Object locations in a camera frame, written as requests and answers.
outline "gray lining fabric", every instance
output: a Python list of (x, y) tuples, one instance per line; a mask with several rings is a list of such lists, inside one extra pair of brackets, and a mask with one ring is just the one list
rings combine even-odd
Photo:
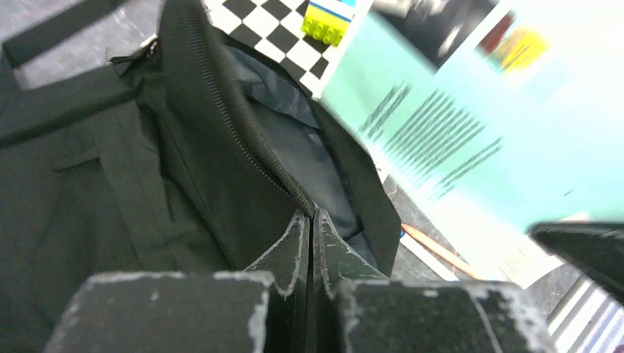
[(260, 127), (284, 169), (330, 214), (340, 236), (377, 267), (305, 96), (248, 54), (232, 47), (226, 49), (238, 82), (251, 98), (249, 103)]

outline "teal paper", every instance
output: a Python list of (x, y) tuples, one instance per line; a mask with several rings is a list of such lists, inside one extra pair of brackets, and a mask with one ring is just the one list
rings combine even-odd
[[(521, 87), (503, 79), (475, 48), (500, 18), (495, 12), (437, 72), (370, 13), (321, 97), (363, 145), (383, 156), (454, 247), (494, 278), (492, 261), (502, 260), (537, 221), (576, 213), (624, 219), (621, 114), (560, 57), (543, 60)], [(386, 108), (375, 113), (393, 88)], [(424, 109), (410, 118), (436, 90), (429, 102), (446, 99), (442, 113), (428, 123)], [(367, 123), (371, 114), (377, 120)], [(392, 140), (419, 116), (418, 133)], [(467, 127), (453, 129), (461, 117)], [(437, 126), (440, 121), (448, 123)], [(468, 142), (453, 151), (460, 141), (445, 144), (445, 138), (462, 132), (475, 136), (466, 135)], [(444, 154), (450, 156), (443, 163), (432, 163)]]

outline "wooden pencil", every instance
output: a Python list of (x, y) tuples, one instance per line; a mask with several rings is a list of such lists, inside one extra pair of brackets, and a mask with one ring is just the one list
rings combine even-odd
[(483, 279), (482, 276), (478, 275), (478, 272), (469, 264), (465, 263), (462, 259), (455, 256), (452, 252), (448, 251), (442, 245), (438, 244), (433, 239), (429, 238), (423, 232), (420, 232), (418, 229), (409, 226), (407, 224), (401, 224), (403, 230), (408, 233), (415, 241), (421, 243), (423, 246), (431, 250), (433, 253), (437, 254), (441, 258), (445, 259), (456, 268), (466, 273), (468, 276), (471, 276), (474, 279)]

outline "black backpack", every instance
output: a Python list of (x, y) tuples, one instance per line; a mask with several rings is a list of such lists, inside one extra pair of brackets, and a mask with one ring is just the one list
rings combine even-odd
[(121, 2), (87, 0), (3, 45), (0, 352), (40, 350), (91, 274), (242, 270), (298, 210), (326, 209), (389, 275), (400, 220), (370, 156), (199, 0), (167, 1), (157, 39), (129, 57), (20, 88), (14, 68)]

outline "checkerboard pattern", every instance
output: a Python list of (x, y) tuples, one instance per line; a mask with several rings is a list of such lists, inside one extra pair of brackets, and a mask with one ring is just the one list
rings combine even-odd
[(210, 22), (278, 62), (310, 96), (336, 49), (301, 32), (308, 0), (204, 0)]

